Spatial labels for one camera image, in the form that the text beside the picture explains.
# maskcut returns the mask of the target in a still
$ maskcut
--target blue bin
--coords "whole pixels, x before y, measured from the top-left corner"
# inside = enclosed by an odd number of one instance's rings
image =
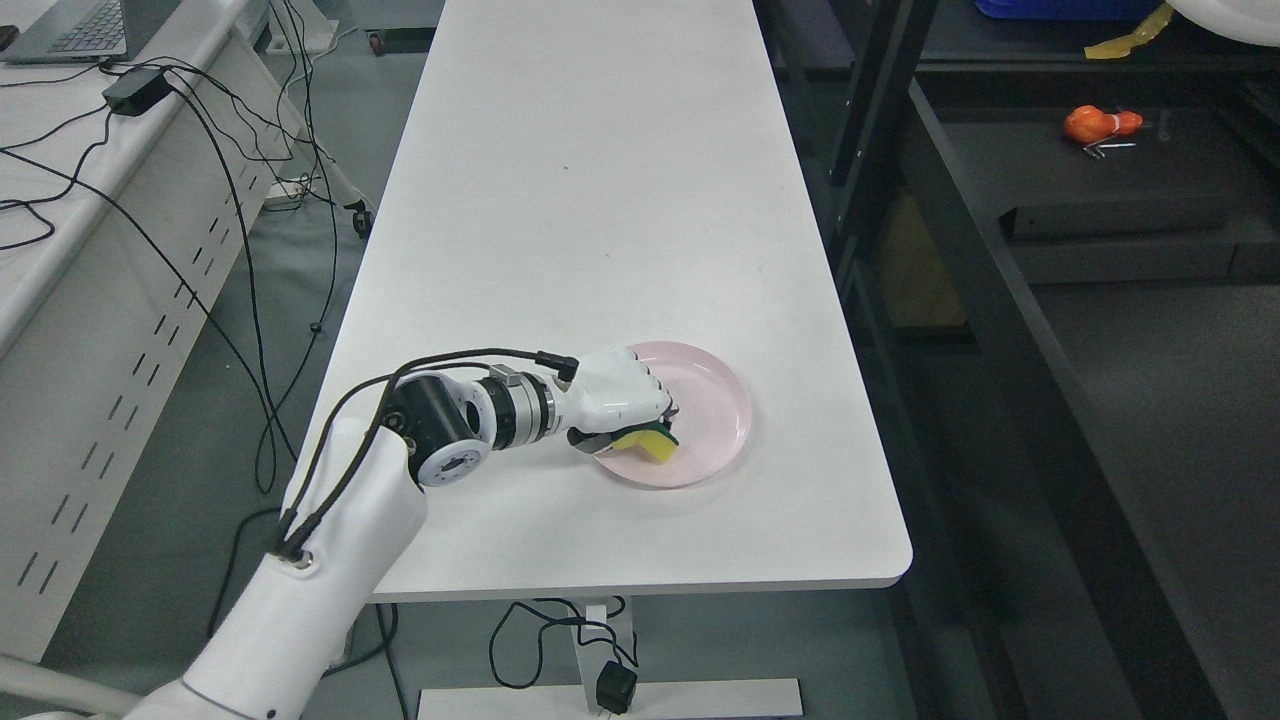
[[[1140,20],[1164,0],[977,0],[982,14],[1019,20]]]

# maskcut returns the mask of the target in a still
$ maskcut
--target black connector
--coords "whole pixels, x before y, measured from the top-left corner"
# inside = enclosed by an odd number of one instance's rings
[[[577,357],[556,355],[554,352],[543,352],[541,350],[534,355],[534,363],[541,365],[543,368],[556,370],[556,377],[561,382],[571,383],[573,382],[573,378],[577,377]]]
[[[635,671],[614,660],[605,662],[600,676],[595,679],[595,703],[614,715],[622,715],[631,708],[635,694]]]
[[[102,100],[116,115],[136,118],[164,100],[173,86],[160,68],[133,68],[102,91]]]

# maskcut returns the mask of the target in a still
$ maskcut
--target laptop keyboard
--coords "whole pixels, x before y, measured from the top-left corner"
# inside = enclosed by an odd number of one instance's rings
[[[115,47],[124,37],[124,14],[119,0],[105,0],[90,10],[70,32],[54,42],[55,53],[92,53]]]

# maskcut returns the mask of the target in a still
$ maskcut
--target power adapter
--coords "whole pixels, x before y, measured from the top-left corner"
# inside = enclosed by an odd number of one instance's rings
[[[605,662],[595,679],[595,703],[614,715],[622,715],[631,707],[635,694],[635,671],[614,660]]]
[[[133,68],[102,91],[102,100],[116,115],[136,118],[173,92],[160,68]]]

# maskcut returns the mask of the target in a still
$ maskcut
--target plate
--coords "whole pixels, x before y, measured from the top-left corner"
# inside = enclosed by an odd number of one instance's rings
[[[595,456],[600,465],[654,488],[690,486],[728,465],[751,429],[751,401],[742,380],[719,357],[692,345],[658,341],[631,350],[680,406],[671,423],[680,448],[667,462],[639,450],[611,450]]]

